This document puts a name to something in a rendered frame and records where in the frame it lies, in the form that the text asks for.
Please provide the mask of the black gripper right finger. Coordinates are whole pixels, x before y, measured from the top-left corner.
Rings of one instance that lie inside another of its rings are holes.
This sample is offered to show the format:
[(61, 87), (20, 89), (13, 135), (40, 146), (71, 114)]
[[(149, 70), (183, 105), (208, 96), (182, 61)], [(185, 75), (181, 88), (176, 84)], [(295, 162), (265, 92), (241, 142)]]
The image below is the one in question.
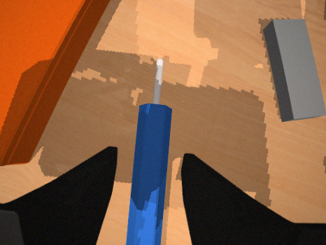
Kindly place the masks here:
[(290, 222), (194, 154), (181, 178), (192, 245), (326, 245), (326, 223)]

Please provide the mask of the blue stylus with grey tip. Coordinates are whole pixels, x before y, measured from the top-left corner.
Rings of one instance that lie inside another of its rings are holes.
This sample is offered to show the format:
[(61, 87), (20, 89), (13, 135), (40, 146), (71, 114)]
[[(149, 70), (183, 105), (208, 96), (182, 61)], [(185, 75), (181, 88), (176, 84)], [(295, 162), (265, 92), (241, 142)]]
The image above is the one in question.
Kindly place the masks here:
[(164, 60), (153, 103), (139, 106), (126, 245), (161, 245), (172, 108), (160, 104)]

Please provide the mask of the grey rectangular block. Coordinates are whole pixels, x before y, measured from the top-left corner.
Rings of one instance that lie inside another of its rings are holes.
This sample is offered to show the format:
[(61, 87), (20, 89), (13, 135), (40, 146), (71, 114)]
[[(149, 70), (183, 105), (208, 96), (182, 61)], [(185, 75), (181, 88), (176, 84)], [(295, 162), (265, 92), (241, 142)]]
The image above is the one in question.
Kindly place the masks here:
[(305, 20), (272, 20), (263, 31), (281, 122), (326, 116)]

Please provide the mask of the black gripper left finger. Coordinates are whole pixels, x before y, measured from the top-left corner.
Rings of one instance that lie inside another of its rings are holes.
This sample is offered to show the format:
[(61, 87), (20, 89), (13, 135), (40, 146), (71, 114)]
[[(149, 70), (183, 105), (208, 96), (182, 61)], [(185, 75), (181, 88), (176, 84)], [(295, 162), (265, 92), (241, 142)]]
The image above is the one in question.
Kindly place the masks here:
[(42, 187), (0, 203), (0, 245), (97, 245), (117, 154), (109, 146)]

